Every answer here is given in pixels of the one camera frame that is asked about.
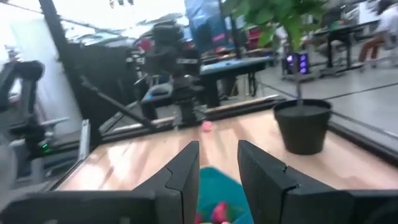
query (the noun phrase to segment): black plant pot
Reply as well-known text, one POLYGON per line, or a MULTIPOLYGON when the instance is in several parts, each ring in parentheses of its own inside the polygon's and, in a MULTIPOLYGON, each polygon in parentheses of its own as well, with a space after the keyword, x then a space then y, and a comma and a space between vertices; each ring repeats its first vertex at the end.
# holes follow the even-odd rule
POLYGON ((297 100, 279 103, 274 107, 282 139, 289 152, 299 155, 316 154, 323 149, 331 104, 323 100, 297 100))

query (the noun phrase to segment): pink ball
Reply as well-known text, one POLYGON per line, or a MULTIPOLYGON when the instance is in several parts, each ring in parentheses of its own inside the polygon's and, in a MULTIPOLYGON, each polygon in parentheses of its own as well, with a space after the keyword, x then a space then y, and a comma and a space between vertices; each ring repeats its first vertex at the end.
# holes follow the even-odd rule
POLYGON ((211 121, 204 121, 201 124, 201 130, 203 132, 209 132, 209 131, 211 131, 211 125, 212 125, 211 121))

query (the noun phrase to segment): green light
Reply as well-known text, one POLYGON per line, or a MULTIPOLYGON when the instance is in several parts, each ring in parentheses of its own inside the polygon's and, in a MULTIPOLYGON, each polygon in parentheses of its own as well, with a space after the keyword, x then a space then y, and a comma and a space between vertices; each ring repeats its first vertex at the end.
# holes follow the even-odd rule
POLYGON ((51 148, 49 148, 49 145, 48 145, 48 144, 44 144, 44 145, 42 146, 42 149, 44 149, 44 153, 49 153, 49 152, 51 152, 51 148))

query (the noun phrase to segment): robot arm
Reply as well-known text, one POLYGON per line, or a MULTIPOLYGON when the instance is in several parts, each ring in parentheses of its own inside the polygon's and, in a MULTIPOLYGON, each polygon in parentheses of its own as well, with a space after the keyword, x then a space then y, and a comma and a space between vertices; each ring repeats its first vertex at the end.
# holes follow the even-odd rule
POLYGON ((9 108, 9 91, 15 80, 21 81, 21 107, 11 129, 24 129, 32 121, 36 101, 37 82, 42 77, 44 65, 38 61, 7 63, 0 74, 0 112, 9 108))

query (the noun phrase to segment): wooden tabletop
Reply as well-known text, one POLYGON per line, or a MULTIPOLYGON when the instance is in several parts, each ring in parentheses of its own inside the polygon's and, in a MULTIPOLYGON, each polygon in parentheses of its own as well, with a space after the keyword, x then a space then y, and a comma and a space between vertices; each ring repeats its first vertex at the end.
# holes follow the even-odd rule
POLYGON ((337 189, 398 189, 398 170, 333 133, 324 150, 298 156, 284 148, 271 110, 200 128, 168 131, 98 147, 58 190, 131 190, 166 165, 190 141, 200 142, 201 167, 239 181, 237 146, 246 139, 299 171, 337 189))

